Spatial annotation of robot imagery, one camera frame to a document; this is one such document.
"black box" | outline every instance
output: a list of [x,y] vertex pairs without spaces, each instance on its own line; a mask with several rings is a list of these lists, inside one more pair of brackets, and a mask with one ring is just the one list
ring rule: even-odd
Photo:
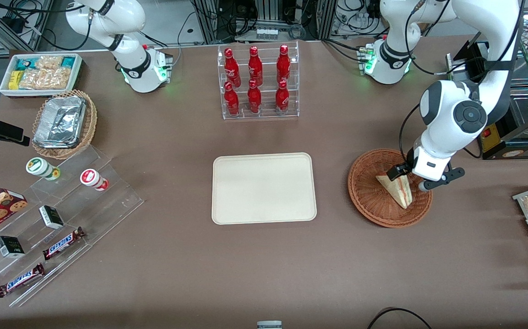
[[53,229],[63,228],[63,220],[55,208],[42,206],[38,210],[40,211],[40,216],[43,218],[44,225]]
[[24,256],[24,250],[18,241],[18,238],[0,236],[0,252],[2,256],[8,258],[20,258]]

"table surface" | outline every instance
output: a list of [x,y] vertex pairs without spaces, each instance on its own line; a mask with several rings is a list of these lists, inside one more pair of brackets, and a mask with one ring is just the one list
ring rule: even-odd
[[[441,69],[467,38],[427,37],[416,54]],[[93,144],[146,202],[24,306],[0,300],[0,328],[360,328],[392,306],[435,328],[528,327],[528,228],[511,199],[528,190],[528,160],[459,152],[453,165],[466,176],[434,191],[421,222],[379,227],[349,199],[349,167],[397,148],[402,119],[435,77],[412,69],[380,85],[320,42],[299,46],[301,116],[268,122],[223,121],[215,47],[185,48],[172,83],[149,94],[124,83],[109,52],[82,53],[80,89],[99,116]],[[3,96],[0,119],[31,131],[41,104]],[[424,128],[414,115],[407,148]],[[286,152],[312,157],[316,219],[212,222],[214,159]],[[24,171],[34,155],[0,142],[0,187],[34,183]],[[420,323],[389,314],[375,326],[392,327]]]

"acrylic bottle rack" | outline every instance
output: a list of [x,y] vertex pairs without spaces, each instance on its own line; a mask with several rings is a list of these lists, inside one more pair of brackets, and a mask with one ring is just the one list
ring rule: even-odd
[[[276,91],[278,90],[278,81],[276,79],[276,61],[280,54],[280,46],[288,46],[288,56],[290,58],[290,77],[287,80],[287,90],[289,92],[288,110],[286,114],[279,115],[276,112]],[[250,60],[250,46],[258,47],[258,54],[262,59],[262,68],[264,73],[264,83],[259,87],[262,95],[262,105],[260,114],[253,114],[249,109],[247,91],[250,74],[247,63]],[[239,115],[232,117],[229,115],[224,99],[224,83],[227,81],[225,75],[225,56],[224,50],[231,48],[233,57],[239,65],[239,75],[241,77],[241,86],[236,88],[239,97]],[[300,114],[299,102],[299,44],[297,42],[273,42],[259,44],[228,44],[218,47],[217,69],[219,72],[219,93],[221,94],[221,108],[224,119],[282,119],[298,117]]]

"red bottle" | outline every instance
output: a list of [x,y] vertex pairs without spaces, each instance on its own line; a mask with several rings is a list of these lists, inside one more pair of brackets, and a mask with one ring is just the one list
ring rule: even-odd
[[258,56],[258,47],[250,47],[250,61],[247,63],[250,69],[250,79],[254,79],[258,86],[264,83],[264,71],[262,69],[262,59]]
[[278,90],[276,91],[276,112],[280,115],[286,114],[288,111],[288,98],[290,97],[286,89],[286,80],[281,80],[278,83]]
[[278,83],[282,79],[288,81],[290,77],[290,58],[288,57],[288,46],[285,44],[280,46],[280,56],[278,57],[278,61],[276,61],[276,70],[276,80],[278,80]]
[[228,81],[233,84],[233,87],[239,88],[241,86],[241,78],[239,77],[239,65],[233,58],[233,51],[231,48],[226,48],[225,53],[225,75],[228,77]]
[[254,79],[250,80],[250,89],[247,91],[247,98],[250,100],[250,111],[253,114],[260,113],[262,105],[262,93],[258,89],[258,84]]
[[225,104],[228,108],[229,115],[236,117],[239,115],[239,98],[237,98],[237,93],[233,90],[233,85],[229,81],[224,83],[224,88]]

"wicker basket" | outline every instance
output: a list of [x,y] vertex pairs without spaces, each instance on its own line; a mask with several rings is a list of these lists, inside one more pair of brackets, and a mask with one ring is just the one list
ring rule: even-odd
[[413,225],[431,208],[432,192],[418,189],[423,180],[421,177],[408,175],[413,200],[407,209],[400,207],[375,178],[402,162],[402,156],[397,150],[375,149],[355,160],[349,170],[347,187],[353,204],[367,219],[384,227]]
[[[62,94],[55,95],[53,97],[68,97],[68,96],[79,96],[86,100],[87,102],[87,108],[85,110],[85,118],[83,120],[83,128],[81,129],[80,133],[80,142],[76,146],[76,148],[72,149],[45,149],[40,148],[36,146],[34,143],[32,143],[32,146],[40,154],[41,156],[46,156],[48,158],[55,158],[59,160],[64,160],[66,158],[69,158],[73,154],[79,152],[82,148],[86,147],[91,143],[91,140],[93,139],[93,135],[95,134],[95,125],[97,124],[97,109],[95,108],[95,104],[91,101],[91,98],[87,96],[86,93],[79,91],[79,90],[71,90],[68,92],[63,92]],[[38,114],[36,115],[36,120],[34,121],[34,124],[32,125],[32,134],[36,133],[36,128],[38,127],[38,123],[40,122],[40,116],[43,113],[44,106],[46,105],[46,102],[44,102],[43,106],[40,107],[40,111],[38,111]]]

